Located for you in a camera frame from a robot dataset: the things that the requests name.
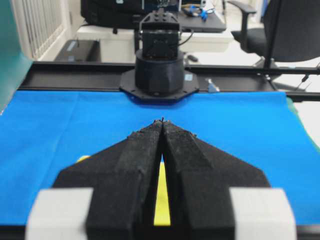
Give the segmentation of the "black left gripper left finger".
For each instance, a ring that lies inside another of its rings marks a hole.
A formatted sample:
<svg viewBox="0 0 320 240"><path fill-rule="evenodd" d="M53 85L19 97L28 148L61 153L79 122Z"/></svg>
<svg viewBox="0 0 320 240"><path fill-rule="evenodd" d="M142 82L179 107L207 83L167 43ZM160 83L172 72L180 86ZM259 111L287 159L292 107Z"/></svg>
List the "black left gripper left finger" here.
<svg viewBox="0 0 320 240"><path fill-rule="evenodd" d="M41 190L26 225L28 240L132 240L149 227L161 160L160 120L64 168Z"/></svg>

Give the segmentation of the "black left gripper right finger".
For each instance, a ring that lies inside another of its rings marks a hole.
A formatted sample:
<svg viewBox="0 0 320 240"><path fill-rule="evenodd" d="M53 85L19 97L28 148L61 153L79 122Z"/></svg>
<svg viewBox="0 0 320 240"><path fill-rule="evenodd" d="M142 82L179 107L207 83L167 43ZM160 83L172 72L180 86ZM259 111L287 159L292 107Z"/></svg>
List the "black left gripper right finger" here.
<svg viewBox="0 0 320 240"><path fill-rule="evenodd" d="M295 240L285 192L259 168L166 121L163 157L171 225L189 240Z"/></svg>

